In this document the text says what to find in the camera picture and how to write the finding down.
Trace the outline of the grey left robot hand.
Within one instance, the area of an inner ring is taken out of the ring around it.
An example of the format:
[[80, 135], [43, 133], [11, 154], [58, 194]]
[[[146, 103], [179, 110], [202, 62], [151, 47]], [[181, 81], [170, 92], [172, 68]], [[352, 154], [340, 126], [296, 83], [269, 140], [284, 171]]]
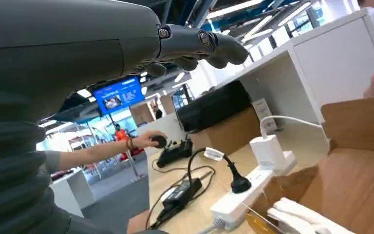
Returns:
[[148, 72], [185, 70], [205, 59], [241, 64], [233, 37], [162, 25], [146, 6], [116, 0], [0, 0], [0, 122], [36, 123], [88, 85]]

